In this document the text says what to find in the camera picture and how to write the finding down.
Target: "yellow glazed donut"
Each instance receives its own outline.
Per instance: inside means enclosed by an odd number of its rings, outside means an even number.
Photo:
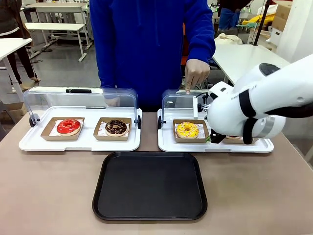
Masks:
[[[177,126],[176,133],[182,139],[195,139],[198,137],[199,129],[193,123],[182,122]]]

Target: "white desk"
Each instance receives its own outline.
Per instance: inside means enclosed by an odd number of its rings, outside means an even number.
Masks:
[[[69,30],[80,31],[85,25],[82,23],[25,23],[28,30]]]
[[[288,61],[265,47],[253,45],[216,45],[213,59],[232,84],[260,63],[273,64],[279,68],[289,65]]]
[[[39,12],[47,13],[62,13],[64,14],[65,23],[76,23],[75,17],[67,17],[68,13],[79,13],[81,14],[83,23],[86,25],[89,39],[93,40],[91,22],[90,22],[90,11],[86,2],[37,2],[28,5],[29,8],[35,8],[37,15]],[[55,19],[51,19],[50,15],[47,14],[48,22],[55,22]],[[46,19],[39,19],[40,22],[46,22]]]
[[[84,53],[83,46],[82,46],[82,40],[80,38],[80,31],[82,29],[85,29],[85,25],[82,23],[25,23],[25,26],[28,30],[41,30],[45,39],[45,45],[48,47],[50,44],[47,41],[47,38],[45,36],[44,30],[60,30],[60,31],[76,31],[80,52],[82,56],[78,59],[79,62],[81,62],[84,57],[87,55],[87,53]],[[87,32],[85,30],[85,36],[87,41],[87,48],[89,48],[89,39],[87,36]]]
[[[78,7],[82,8],[86,6],[85,2],[37,2],[34,4],[27,5],[30,8],[41,8],[41,7]]]
[[[22,38],[3,38],[3,39],[0,39],[0,60],[3,59],[3,61],[4,61],[4,64],[6,66],[6,69],[9,72],[13,86],[16,90],[16,93],[19,96],[20,101],[23,101],[23,92],[20,88],[18,81],[16,80],[16,77],[13,73],[13,70],[11,68],[11,65],[9,63],[7,56],[9,54],[11,54],[12,52],[16,51],[17,49],[20,49],[21,47],[27,45],[31,41],[32,40],[30,38],[28,38],[28,39],[22,39]]]

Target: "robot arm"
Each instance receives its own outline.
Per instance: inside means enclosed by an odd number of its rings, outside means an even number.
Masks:
[[[218,143],[225,135],[243,136],[249,144],[252,137],[276,136],[286,117],[313,116],[312,64],[313,55],[282,69],[260,64],[234,87],[224,82],[213,86],[208,94],[214,101],[207,109],[211,141]]]

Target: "blue sweatshirt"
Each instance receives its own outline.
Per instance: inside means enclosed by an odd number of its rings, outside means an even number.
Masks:
[[[188,59],[215,52],[207,0],[90,0],[101,87],[132,88],[139,106],[160,105],[181,84],[182,23]]]

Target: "black tray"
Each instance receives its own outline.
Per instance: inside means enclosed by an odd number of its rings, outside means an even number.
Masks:
[[[92,209],[104,220],[198,219],[207,209],[198,162],[188,153],[112,153]]]

